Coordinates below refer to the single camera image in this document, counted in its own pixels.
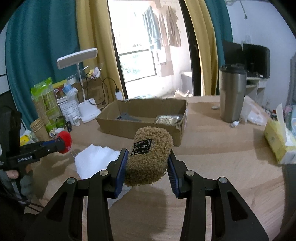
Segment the person left hand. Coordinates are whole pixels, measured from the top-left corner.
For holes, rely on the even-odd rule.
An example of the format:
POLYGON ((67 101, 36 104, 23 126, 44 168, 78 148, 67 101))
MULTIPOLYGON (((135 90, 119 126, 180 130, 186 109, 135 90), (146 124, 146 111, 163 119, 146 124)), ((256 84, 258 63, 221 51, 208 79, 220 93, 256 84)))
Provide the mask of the person left hand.
POLYGON ((1 170, 1 182, 13 197, 30 201, 34 196, 33 174, 33 170, 30 170, 25 176, 20 178, 17 171, 5 172, 1 170))

